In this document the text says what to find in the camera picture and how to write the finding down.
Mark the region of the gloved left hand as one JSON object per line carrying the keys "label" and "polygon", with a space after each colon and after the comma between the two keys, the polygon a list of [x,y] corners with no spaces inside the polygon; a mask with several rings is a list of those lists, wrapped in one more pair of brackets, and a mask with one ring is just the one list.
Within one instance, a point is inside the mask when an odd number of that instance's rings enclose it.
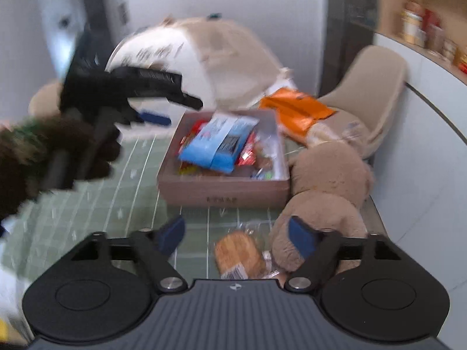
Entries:
{"label": "gloved left hand", "polygon": [[60,150],[80,162],[95,144],[86,122],[61,115],[33,118],[1,127],[1,219],[18,214],[21,205],[48,189],[42,186]]}

